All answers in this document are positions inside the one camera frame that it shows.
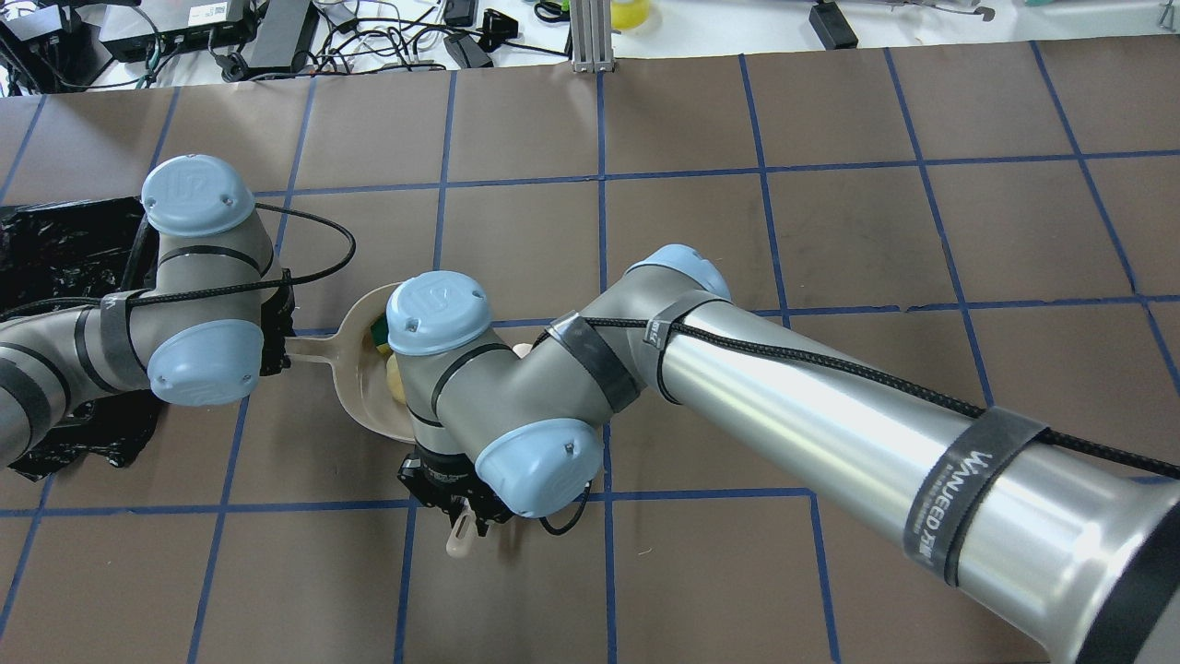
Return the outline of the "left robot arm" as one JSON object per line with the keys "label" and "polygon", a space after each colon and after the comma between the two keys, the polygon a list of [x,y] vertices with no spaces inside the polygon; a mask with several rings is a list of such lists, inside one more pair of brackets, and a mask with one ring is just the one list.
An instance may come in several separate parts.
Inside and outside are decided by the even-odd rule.
{"label": "left robot arm", "polygon": [[148,390],[228,405],[271,373],[268,328],[289,335],[294,294],[244,178],[182,155],[148,175],[142,205],[159,234],[153,289],[4,322],[4,464],[86,402]]}

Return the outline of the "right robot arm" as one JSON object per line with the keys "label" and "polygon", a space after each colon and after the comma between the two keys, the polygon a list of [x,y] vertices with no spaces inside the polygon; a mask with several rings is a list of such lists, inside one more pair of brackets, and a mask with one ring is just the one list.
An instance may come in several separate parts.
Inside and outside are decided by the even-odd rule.
{"label": "right robot arm", "polygon": [[699,413],[1045,647],[1176,662],[1176,467],[962,402],[735,305],[666,245],[518,356],[474,280],[432,270],[384,310],[427,462],[466,458],[514,517],[602,469],[601,428],[650,388]]}

